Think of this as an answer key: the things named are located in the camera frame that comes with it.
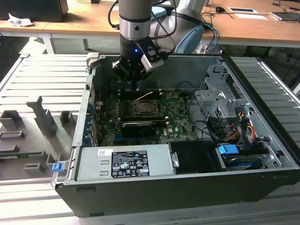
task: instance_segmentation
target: black cable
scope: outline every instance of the black cable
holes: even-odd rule
[[[211,13],[211,11],[201,13],[201,15],[204,15],[204,14],[207,14],[207,16],[209,16],[209,15],[219,15],[219,14],[228,14],[228,15],[230,15],[230,14],[244,14],[244,15],[250,15],[250,13]],[[271,15],[271,13],[270,14],[256,14],[255,13],[255,15]]]
[[[175,11],[175,26],[174,26],[174,30],[166,35],[160,35],[160,36],[156,36],[156,37],[151,37],[151,40],[157,40],[157,39],[162,39],[162,38],[166,38],[168,36],[171,36],[172,34],[175,33],[176,29],[177,29],[177,9],[176,9],[176,2],[175,0],[173,0],[174,3],[174,11]]]
[[[210,24],[211,24],[211,27],[214,28],[214,25],[212,24],[212,17],[209,16],[209,18],[210,18]],[[209,47],[211,46],[211,44],[212,44],[212,42],[214,41],[214,39],[215,39],[215,32],[212,31],[212,40],[210,41],[210,44],[206,47],[206,50],[208,50],[208,51],[211,52],[211,50],[209,50]]]
[[[118,30],[119,30],[119,29],[120,29],[120,26],[117,25],[117,24],[112,24],[112,21],[111,21],[111,13],[112,13],[113,7],[114,7],[118,2],[119,2],[119,1],[116,0],[116,1],[112,4],[111,8],[110,8],[109,11],[108,11],[107,19],[108,19],[109,25],[110,25],[112,28],[118,29]]]
[[[296,65],[296,63],[298,62],[298,60],[300,60],[300,56],[298,57],[298,59],[294,62],[294,64],[290,67],[290,69],[286,72],[285,76],[282,78],[282,80],[284,81],[286,76],[290,73],[291,69],[293,69],[293,67]]]
[[[179,87],[182,83],[188,83],[192,88],[194,88],[195,90],[197,90],[197,88],[194,87],[194,85],[192,85],[190,82],[188,81],[181,81],[177,86],[176,86],[176,90],[179,90]]]
[[[157,20],[158,24],[160,25],[161,29],[163,29],[163,31],[165,32],[165,34],[168,34],[168,32],[166,31],[166,29],[164,28],[164,26],[162,25],[162,23],[159,21],[159,19],[156,17],[156,15],[151,12],[153,17]],[[169,54],[172,54],[176,48],[176,44],[173,40],[173,38],[171,36],[169,36],[169,38],[171,39],[172,43],[173,43],[173,49],[169,52]]]

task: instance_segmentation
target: warning label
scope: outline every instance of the warning label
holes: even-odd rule
[[[112,153],[112,177],[149,176],[147,151],[124,151]]]

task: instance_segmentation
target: cable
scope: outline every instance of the cable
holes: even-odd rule
[[[216,30],[215,30],[214,28],[212,28],[211,26],[209,26],[208,24],[205,23],[204,25],[206,25],[207,27],[209,27],[209,28],[213,31],[214,37],[216,38],[214,48],[213,48],[213,50],[211,50],[211,54],[213,54],[213,52],[214,52],[214,50],[215,50],[215,48],[216,48],[216,46],[217,46],[217,41],[218,41],[217,33],[216,33]]]
[[[143,96],[137,98],[136,100],[134,100],[134,102],[137,101],[137,100],[140,100],[140,99],[142,99],[143,97],[145,97],[145,96],[147,96],[147,95],[149,95],[149,94],[152,94],[152,93],[153,93],[153,91],[148,92],[147,94],[145,94],[145,95],[143,95]]]
[[[176,29],[177,29],[177,9],[176,9],[176,2],[175,0],[173,0],[174,3],[174,11],[175,11],[175,26],[174,26],[174,30],[166,35],[160,35],[160,36],[156,36],[156,37],[152,37],[151,40],[157,40],[157,39],[162,39],[162,38],[166,38],[168,36],[171,36],[172,34],[175,33]]]
[[[300,56],[298,57],[298,59],[294,62],[294,64],[290,67],[290,69],[286,72],[286,74],[284,75],[284,77],[282,78],[282,80],[284,81],[286,76],[290,73],[291,69],[295,66],[295,64],[298,62],[298,60],[300,60]]]
[[[195,90],[197,90],[197,88],[194,87],[194,85],[192,85],[190,82],[188,81],[181,81],[177,86],[176,86],[176,90],[179,90],[179,87],[182,83],[188,83],[192,88],[194,88]]]
[[[217,43],[215,44],[214,48],[211,50],[212,53],[213,53],[213,51],[216,49],[216,47],[217,47],[217,45],[218,45],[218,43],[219,43],[219,39],[220,39],[220,34],[219,34],[219,32],[218,32],[216,29],[214,29],[214,31],[217,33],[218,38],[217,38]]]
[[[99,91],[99,100],[98,100],[98,104],[99,104],[99,102],[100,102],[101,95],[102,95],[102,92],[101,92],[101,89],[100,89],[100,91]]]
[[[156,15],[153,12],[151,12],[151,13],[152,13],[153,17],[157,20],[158,24],[163,29],[163,31],[165,32],[165,34],[168,34],[168,32],[166,31],[166,29],[164,28],[164,26],[162,25],[162,23],[159,21],[159,19],[156,17]],[[175,42],[174,42],[174,40],[173,40],[173,38],[171,36],[169,36],[169,38],[171,39],[171,41],[173,43],[173,49],[169,52],[169,54],[172,54],[174,52],[175,48],[176,48],[176,44],[175,44]]]
[[[112,4],[111,8],[110,8],[109,11],[108,11],[107,19],[108,19],[109,25],[110,25],[112,28],[118,29],[118,30],[119,30],[119,29],[120,29],[120,26],[119,26],[118,24],[112,24],[112,21],[111,21],[111,13],[112,13],[113,7],[115,7],[115,5],[116,5],[118,2],[119,2],[119,1],[116,0],[116,1]]]

